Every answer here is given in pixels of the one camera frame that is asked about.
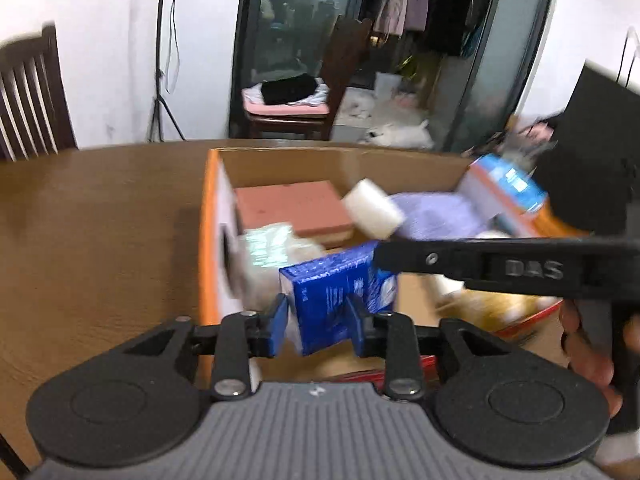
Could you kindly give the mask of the person's right hand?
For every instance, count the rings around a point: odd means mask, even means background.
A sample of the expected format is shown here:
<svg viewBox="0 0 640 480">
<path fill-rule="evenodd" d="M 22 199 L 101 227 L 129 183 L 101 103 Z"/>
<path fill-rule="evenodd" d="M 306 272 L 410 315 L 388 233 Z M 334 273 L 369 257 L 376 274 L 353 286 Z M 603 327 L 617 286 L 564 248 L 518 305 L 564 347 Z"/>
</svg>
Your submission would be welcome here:
<svg viewBox="0 0 640 480">
<path fill-rule="evenodd" d="M 582 330 L 582 318 L 573 301 L 563 301 L 559 320 L 563 329 L 561 347 L 570 362 L 570 368 L 599 388 L 608 401 L 608 414 L 613 417 L 620 411 L 623 397 L 612 387 L 614 365 L 611 358 L 590 344 Z"/>
</svg>

